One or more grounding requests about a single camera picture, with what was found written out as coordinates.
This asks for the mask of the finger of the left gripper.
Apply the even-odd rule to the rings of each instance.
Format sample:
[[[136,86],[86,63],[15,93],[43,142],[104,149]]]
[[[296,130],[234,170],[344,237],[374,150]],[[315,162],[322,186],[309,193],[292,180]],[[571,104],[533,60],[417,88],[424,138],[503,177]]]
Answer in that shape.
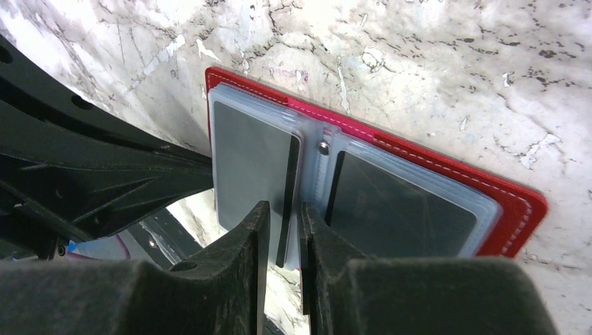
[[[188,161],[208,156],[166,142],[118,119],[66,88],[1,37],[1,101],[83,136]]]
[[[210,158],[103,142],[1,104],[1,216],[89,241],[213,186]]]

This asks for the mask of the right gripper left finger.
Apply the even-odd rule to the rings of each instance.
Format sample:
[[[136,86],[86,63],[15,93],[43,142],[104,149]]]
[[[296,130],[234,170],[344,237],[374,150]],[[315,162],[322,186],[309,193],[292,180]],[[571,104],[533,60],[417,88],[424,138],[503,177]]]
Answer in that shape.
[[[144,260],[5,262],[2,334],[261,334],[270,208],[163,270]]]

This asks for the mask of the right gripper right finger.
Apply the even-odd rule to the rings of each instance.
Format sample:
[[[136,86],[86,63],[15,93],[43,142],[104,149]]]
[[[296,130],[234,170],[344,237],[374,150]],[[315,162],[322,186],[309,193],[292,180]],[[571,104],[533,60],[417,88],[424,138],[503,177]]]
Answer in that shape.
[[[555,334],[541,297],[507,258],[375,258],[298,211],[303,309],[312,334]]]

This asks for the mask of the black VIP credit card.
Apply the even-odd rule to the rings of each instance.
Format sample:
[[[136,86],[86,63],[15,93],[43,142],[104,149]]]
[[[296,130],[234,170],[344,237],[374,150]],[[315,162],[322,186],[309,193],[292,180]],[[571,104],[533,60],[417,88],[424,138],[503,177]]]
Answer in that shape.
[[[337,158],[326,223],[367,255],[456,256],[475,214],[345,151]]]

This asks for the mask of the red leather card holder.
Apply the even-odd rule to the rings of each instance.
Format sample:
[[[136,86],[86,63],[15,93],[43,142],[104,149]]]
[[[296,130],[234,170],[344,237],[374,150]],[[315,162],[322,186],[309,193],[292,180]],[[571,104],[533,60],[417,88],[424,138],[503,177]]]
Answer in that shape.
[[[547,199],[535,189],[411,142],[373,124],[315,105],[217,66],[205,70],[205,82],[206,92],[221,83],[229,84],[264,101],[338,126],[347,135],[488,195],[501,205],[503,212],[480,247],[480,256],[513,258],[549,211]]]

